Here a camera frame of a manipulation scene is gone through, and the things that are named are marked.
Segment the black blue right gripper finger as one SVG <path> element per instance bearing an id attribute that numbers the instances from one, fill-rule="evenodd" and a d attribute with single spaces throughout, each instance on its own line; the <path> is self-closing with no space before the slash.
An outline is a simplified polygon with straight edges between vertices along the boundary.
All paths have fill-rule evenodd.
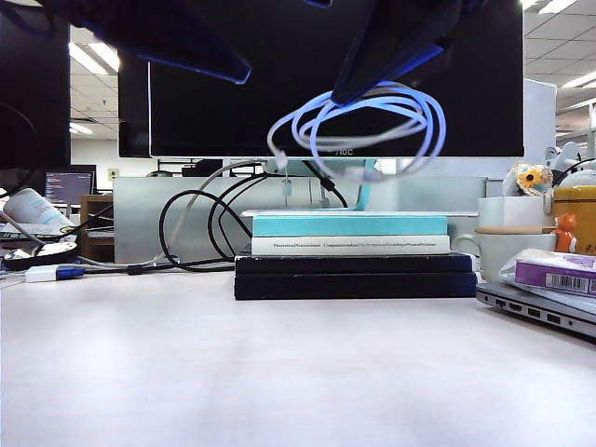
<path id="1" fill-rule="evenodd" d="M 454 38 L 483 1 L 368 1 L 332 91 L 349 105 L 385 81 L 419 83 L 448 68 Z"/>

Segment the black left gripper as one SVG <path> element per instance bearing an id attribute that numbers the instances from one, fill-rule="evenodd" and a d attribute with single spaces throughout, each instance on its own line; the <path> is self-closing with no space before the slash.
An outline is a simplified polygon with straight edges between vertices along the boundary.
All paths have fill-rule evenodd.
<path id="1" fill-rule="evenodd" d="M 245 83 L 251 65 L 183 1 L 2 1 L 1 15 L 34 37 L 69 37 L 67 20 L 102 42 L 152 62 Z M 38 15 L 34 25 L 26 15 Z"/>

